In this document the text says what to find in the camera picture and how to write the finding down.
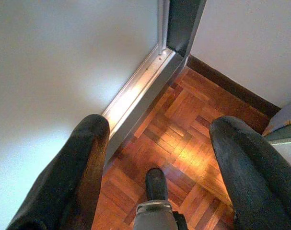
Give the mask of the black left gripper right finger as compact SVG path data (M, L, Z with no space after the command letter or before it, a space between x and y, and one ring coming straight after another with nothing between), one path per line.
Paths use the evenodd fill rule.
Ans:
M291 230L291 166L244 121L222 116L210 139L236 230Z

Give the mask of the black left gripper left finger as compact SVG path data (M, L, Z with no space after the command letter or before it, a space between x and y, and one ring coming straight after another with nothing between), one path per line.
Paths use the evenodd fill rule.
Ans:
M99 199L109 123L86 116L39 174L9 230L89 230Z

